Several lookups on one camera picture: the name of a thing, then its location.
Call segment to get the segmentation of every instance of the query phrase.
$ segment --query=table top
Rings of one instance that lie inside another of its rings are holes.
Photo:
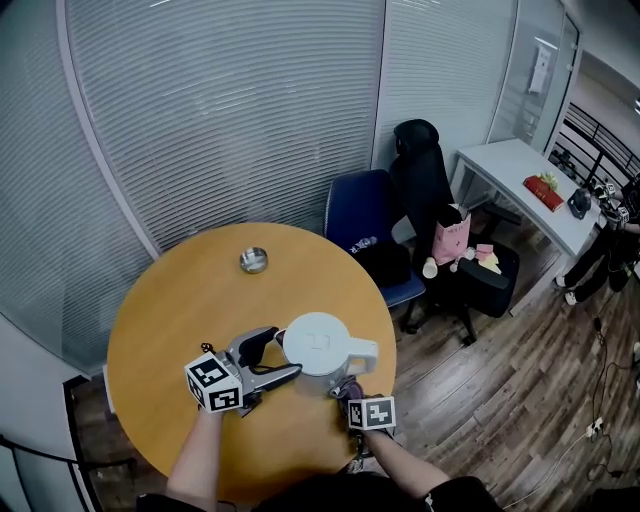
[[[560,169],[519,139],[494,142],[458,150],[472,169],[512,201],[562,251],[577,256],[597,222],[600,208],[591,202],[591,210],[580,220],[565,204],[552,212],[523,184],[525,178],[550,172],[558,181],[557,193],[567,201],[578,186]]]
[[[260,274],[240,269],[248,247],[267,251]],[[262,326],[286,327],[324,311],[349,333],[376,341],[376,371],[358,377],[366,393],[392,392],[396,345],[375,283],[345,251],[303,229],[237,224],[199,234],[165,253],[125,298],[111,333],[109,389],[118,419],[138,451],[167,475],[196,417],[184,365],[200,344],[226,348]],[[284,364],[267,346],[264,364]],[[305,396],[295,382],[263,395],[240,418],[224,419],[219,498],[255,503],[312,474],[335,472],[354,455],[335,401]]]

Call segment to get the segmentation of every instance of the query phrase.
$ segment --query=round wooden table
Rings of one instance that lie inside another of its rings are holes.
[[[261,274],[244,273],[239,255],[267,251]],[[237,224],[199,234],[164,254],[138,279],[111,333],[107,361],[116,414],[138,451],[168,475],[196,417],[184,365],[200,344],[224,349],[256,327],[284,328],[324,311],[352,336],[379,344],[376,371],[359,377],[368,394],[391,394],[393,325],[378,288],[346,252],[303,229]],[[270,343],[265,364],[284,364]],[[219,498],[256,503],[307,477],[335,472],[353,457],[335,401],[305,396],[295,382],[263,395],[245,418],[226,414]]]

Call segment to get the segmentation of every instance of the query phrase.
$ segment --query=chair backrest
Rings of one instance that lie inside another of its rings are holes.
[[[329,190],[324,235],[345,250],[371,236],[392,240],[391,229],[404,215],[387,171],[344,174]]]
[[[399,124],[393,133],[398,158],[391,164],[389,174],[416,231],[420,253],[416,257],[424,261],[431,253],[436,211],[453,203],[438,130],[427,121],[414,119]]]

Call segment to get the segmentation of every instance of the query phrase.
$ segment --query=power strip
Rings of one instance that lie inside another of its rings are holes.
[[[602,420],[602,417],[598,418],[595,422],[593,422],[591,425],[589,425],[587,427],[587,437],[589,439],[592,439],[594,437],[597,437],[598,434],[600,432],[602,432],[602,426],[603,426],[604,422]]]

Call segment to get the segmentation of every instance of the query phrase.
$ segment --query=black pants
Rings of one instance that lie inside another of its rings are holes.
[[[571,288],[578,284],[578,281],[589,272],[593,264],[602,258],[591,278],[574,290],[578,302],[584,301],[598,291],[607,281],[607,277],[610,277],[611,287],[614,291],[622,290],[626,284],[628,277],[626,272],[621,270],[621,266],[625,261],[628,243],[621,236],[622,234],[616,233],[608,227],[604,228],[587,252],[564,276],[565,285]]]

